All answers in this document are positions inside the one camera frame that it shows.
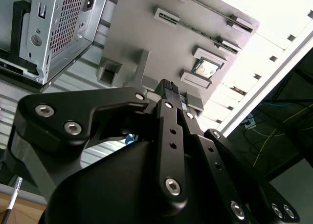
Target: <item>screw hole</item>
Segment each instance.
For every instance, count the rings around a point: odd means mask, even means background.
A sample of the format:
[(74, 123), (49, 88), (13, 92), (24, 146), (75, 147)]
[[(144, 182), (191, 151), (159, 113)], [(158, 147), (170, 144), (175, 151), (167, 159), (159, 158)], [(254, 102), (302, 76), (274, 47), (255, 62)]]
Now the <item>screw hole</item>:
[(173, 149), (176, 149), (176, 148), (177, 148), (176, 144), (173, 143), (173, 142), (170, 142), (170, 147), (173, 148)]
[(175, 131), (175, 130), (170, 129), (170, 131), (171, 131), (172, 134), (176, 134), (176, 131)]
[(41, 46), (43, 44), (42, 40), (37, 35), (32, 35), (30, 37), (30, 40), (31, 40), (32, 44), (34, 44), (35, 46)]
[(220, 164), (218, 164), (217, 162), (215, 162), (215, 167), (216, 167), (217, 169), (222, 169), (221, 166), (220, 166)]

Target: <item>yellow cable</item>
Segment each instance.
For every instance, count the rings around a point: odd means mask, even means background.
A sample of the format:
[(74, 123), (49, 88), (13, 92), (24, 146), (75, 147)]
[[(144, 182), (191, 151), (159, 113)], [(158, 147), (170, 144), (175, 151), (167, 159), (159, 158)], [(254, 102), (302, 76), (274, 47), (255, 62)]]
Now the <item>yellow cable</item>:
[[(294, 114), (294, 115), (288, 117), (286, 120), (284, 120), (283, 123), (285, 123), (286, 121), (288, 121), (288, 120), (294, 118), (295, 116), (299, 115), (301, 112), (305, 111), (306, 109), (308, 109), (308, 108), (310, 108), (310, 107), (312, 107), (312, 106), (313, 106), (313, 104), (309, 105), (307, 108), (304, 108), (304, 109), (298, 111), (296, 114)], [(258, 156), (257, 156), (257, 158), (255, 159), (255, 162), (254, 162), (253, 166), (255, 166), (256, 162), (258, 161), (259, 156), (260, 156), (261, 152), (263, 151), (263, 148), (265, 147), (266, 143), (268, 142), (268, 140), (269, 140), (271, 137), (273, 137), (273, 135), (276, 133), (276, 131), (277, 131), (277, 129), (274, 129), (273, 132), (268, 136), (268, 138), (267, 138), (267, 139), (265, 140), (265, 142), (263, 143), (263, 146), (261, 147), (261, 150), (259, 151)]]

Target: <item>perforated metal panel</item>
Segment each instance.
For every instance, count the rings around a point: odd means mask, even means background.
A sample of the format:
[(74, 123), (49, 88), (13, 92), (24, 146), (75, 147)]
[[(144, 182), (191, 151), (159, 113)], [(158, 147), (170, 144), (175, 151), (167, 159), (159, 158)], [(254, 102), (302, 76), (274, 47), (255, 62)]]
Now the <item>perforated metal panel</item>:
[(63, 0), (58, 27), (52, 32), (50, 47), (53, 53), (66, 48), (73, 39), (77, 27), (79, 11), (83, 0)]

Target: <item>cable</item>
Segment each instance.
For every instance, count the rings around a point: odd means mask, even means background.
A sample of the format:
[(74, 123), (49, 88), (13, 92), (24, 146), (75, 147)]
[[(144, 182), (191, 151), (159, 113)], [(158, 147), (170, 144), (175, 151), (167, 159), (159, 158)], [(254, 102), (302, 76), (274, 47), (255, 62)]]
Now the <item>cable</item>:
[(11, 211), (13, 209), (16, 197), (18, 196), (18, 192), (20, 190), (22, 181), (23, 181), (23, 179), (20, 178), (20, 177), (18, 177), (16, 179), (15, 187), (14, 187), (13, 193), (11, 195), (11, 200), (10, 200), (10, 203), (8, 205), (8, 208), (6, 209), (6, 211), (4, 213), (4, 217), (3, 217), (2, 221), (1, 221), (1, 224), (6, 224), (8, 219), (9, 219), (9, 216), (10, 216), (10, 213), (11, 213)]
[(305, 129), (300, 129), (300, 130), (310, 130), (310, 129), (313, 129), (313, 126), (305, 128)]
[(268, 103), (264, 102), (265, 104), (271, 105), (271, 106), (276, 106), (276, 107), (282, 107), (282, 106), (289, 106), (291, 103), (282, 103), (282, 104), (275, 104), (275, 103)]
[[(288, 120), (294, 118), (295, 116), (299, 115), (301, 112), (305, 111), (307, 108), (304, 108), (300, 111), (298, 111), (297, 113), (293, 114), (292, 116), (288, 117), (286, 120), (283, 121), (283, 124), (286, 123)], [(260, 153), (263, 151), (263, 148), (265, 147), (266, 143), (268, 142), (268, 140), (274, 135), (274, 133), (276, 133), (277, 129), (274, 129), (273, 132), (269, 135), (269, 137), (265, 140), (263, 146), (261, 147), (261, 150), (257, 156), (257, 158), (255, 159), (255, 162), (253, 164), (253, 166), (255, 166), (256, 162), (258, 161), (259, 159), (259, 156), (260, 156)]]
[[(257, 134), (259, 135), (262, 135), (264, 137), (269, 137), (269, 135), (266, 135), (266, 134), (263, 134), (263, 133), (260, 133), (259, 131), (255, 130), (255, 129), (252, 129), (253, 131), (255, 131)], [(278, 137), (278, 136), (282, 136), (282, 135), (285, 135), (285, 134), (276, 134), (274, 135), (273, 137)]]

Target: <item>metal bracket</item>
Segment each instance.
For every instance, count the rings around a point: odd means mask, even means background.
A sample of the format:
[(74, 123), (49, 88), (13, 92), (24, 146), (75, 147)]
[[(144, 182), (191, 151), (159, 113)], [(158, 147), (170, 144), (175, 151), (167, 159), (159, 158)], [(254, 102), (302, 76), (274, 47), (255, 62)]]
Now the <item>metal bracket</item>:
[[(295, 209), (238, 154), (220, 132), (214, 129), (207, 130), (204, 137), (213, 140), (217, 151), (226, 163), (226, 169), (235, 187), (241, 193), (241, 197), (246, 198), (245, 201), (249, 204), (251, 212), (260, 223), (298, 223), (300, 221)], [(293, 217), (290, 216), (285, 206), (293, 213)]]
[(166, 99), (157, 105), (156, 180), (161, 192), (162, 213), (173, 216), (187, 204), (182, 128), (177, 124), (177, 109)]

